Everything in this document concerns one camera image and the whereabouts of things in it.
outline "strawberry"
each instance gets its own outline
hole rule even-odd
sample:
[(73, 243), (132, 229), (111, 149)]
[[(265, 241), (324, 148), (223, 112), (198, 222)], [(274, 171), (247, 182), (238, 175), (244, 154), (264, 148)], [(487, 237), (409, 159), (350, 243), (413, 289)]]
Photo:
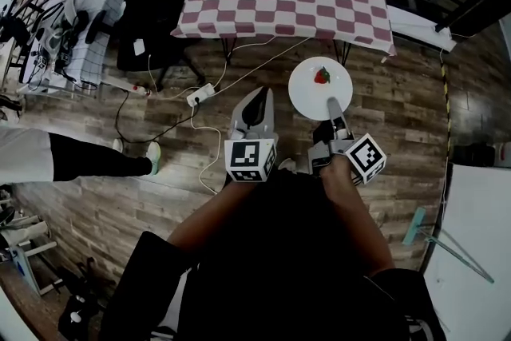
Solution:
[(314, 82), (318, 83), (318, 84), (329, 83), (330, 82), (330, 73), (328, 73), (327, 69), (325, 69), (324, 67), (322, 69), (320, 69), (314, 77)]

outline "power strip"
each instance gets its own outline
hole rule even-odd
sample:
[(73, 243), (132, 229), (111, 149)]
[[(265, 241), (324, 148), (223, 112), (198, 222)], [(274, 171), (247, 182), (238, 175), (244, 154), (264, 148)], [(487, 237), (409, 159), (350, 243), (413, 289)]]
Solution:
[(215, 89), (213, 88), (213, 85), (209, 82), (208, 84), (200, 87), (196, 92), (188, 95), (186, 97), (186, 101), (188, 101), (188, 105), (190, 105), (191, 107), (195, 107), (197, 105), (197, 102), (201, 103), (206, 101), (214, 93)]

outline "white plate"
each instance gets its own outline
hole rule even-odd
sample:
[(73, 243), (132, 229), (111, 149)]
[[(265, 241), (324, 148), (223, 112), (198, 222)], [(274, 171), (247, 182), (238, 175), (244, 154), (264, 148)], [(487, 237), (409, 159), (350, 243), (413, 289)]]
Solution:
[[(323, 67), (330, 73), (330, 83), (318, 84), (314, 78)], [(350, 74), (328, 57), (312, 57), (298, 64), (291, 74), (288, 89), (293, 106), (305, 117), (318, 121), (330, 119), (328, 98), (337, 98), (345, 111), (353, 96)]]

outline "black pants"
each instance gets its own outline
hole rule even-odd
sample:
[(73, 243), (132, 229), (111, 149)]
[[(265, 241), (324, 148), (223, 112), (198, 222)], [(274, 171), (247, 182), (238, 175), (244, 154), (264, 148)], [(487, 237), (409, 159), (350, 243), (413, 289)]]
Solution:
[(148, 158), (129, 158), (101, 145), (50, 134), (53, 180), (73, 180), (79, 176), (142, 176), (153, 167)]

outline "black shirt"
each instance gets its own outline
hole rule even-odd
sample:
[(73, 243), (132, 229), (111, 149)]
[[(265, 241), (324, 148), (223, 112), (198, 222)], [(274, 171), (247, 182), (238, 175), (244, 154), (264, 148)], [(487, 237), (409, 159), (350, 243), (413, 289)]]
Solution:
[(321, 181), (308, 175), (278, 172), (261, 184), (196, 260), (145, 232), (100, 339), (148, 339), (189, 268), (175, 339), (446, 339), (420, 274), (362, 274)]

